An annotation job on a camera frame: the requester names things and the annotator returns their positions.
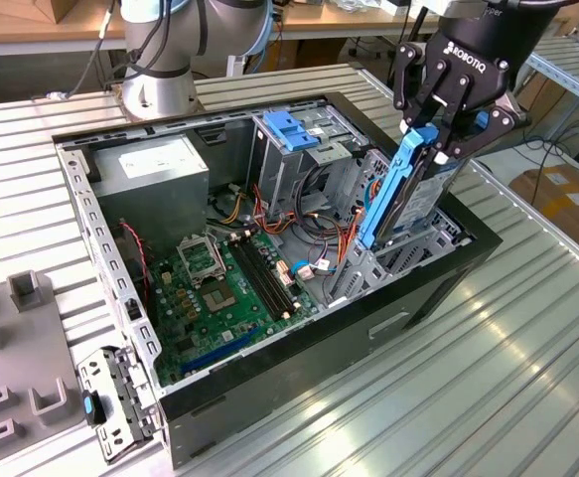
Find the ram slot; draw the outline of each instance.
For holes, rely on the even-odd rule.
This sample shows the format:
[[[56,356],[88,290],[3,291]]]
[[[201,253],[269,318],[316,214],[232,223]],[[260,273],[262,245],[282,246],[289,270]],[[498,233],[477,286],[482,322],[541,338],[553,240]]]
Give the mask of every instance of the ram slot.
[[[269,271],[258,250],[248,241],[233,242],[229,250],[271,317],[279,320],[287,316],[285,313],[291,315],[291,300]]]

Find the green circuit board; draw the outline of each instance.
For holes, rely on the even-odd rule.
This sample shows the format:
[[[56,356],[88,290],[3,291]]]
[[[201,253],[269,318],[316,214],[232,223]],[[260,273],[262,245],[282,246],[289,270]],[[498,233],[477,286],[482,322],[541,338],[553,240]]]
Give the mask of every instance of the green circuit board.
[[[275,262],[280,256],[269,237],[258,233],[251,239],[251,243],[265,254],[270,271],[278,279]],[[241,348],[299,323],[318,311],[314,300],[304,288],[298,287],[297,293],[287,289],[287,296],[293,302],[299,303],[300,307],[289,319],[274,321],[231,255],[227,241],[217,242],[217,251],[226,269],[224,280],[211,279],[200,287],[193,286],[177,253],[157,260],[150,266],[155,280],[153,292],[156,296],[156,320],[153,320],[153,323],[163,349],[156,361],[162,386],[182,379],[189,372],[186,364],[189,366],[199,359],[209,360],[202,366],[195,367],[194,371],[202,369]],[[204,246],[191,247],[189,253],[186,253],[189,263],[200,266],[213,263]],[[170,276],[165,280],[164,269],[171,270]],[[223,308],[217,310],[217,302],[221,303]],[[225,352],[226,345],[233,347],[228,353]],[[220,356],[212,359],[213,353],[219,353]]]

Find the yellow wire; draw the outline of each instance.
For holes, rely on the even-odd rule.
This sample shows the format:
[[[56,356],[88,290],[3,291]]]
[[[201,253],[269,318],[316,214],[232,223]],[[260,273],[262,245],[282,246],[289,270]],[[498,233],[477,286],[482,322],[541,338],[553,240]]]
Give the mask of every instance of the yellow wire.
[[[236,198],[236,204],[233,207],[233,212],[229,215],[227,219],[220,221],[222,224],[231,224],[238,218],[238,213],[240,212],[240,201],[242,200],[242,194],[238,194]]]

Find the open computer tower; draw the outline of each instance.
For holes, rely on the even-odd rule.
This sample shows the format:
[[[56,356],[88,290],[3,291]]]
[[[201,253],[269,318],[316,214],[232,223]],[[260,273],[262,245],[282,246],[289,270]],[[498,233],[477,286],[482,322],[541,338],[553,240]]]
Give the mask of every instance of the open computer tower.
[[[500,239],[451,194],[366,246],[398,145],[341,94],[54,138],[126,346],[77,365],[107,462],[173,467],[426,318]]]

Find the blue pcie slot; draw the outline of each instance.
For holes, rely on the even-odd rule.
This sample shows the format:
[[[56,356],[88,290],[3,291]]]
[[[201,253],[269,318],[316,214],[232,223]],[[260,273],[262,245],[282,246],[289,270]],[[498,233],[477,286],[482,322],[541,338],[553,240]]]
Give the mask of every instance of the blue pcie slot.
[[[198,358],[194,358],[193,360],[189,361],[181,365],[180,371],[181,374],[184,375],[190,371],[196,370],[198,368],[202,368],[205,365],[213,363],[214,361],[218,361],[221,358],[224,358],[227,355],[230,355],[234,351],[238,351],[240,348],[247,345],[251,339],[260,331],[260,328],[254,328],[253,330],[247,332],[246,335],[242,335],[240,338],[236,338],[229,343],[222,345],[220,348],[216,348],[209,353],[205,353]]]

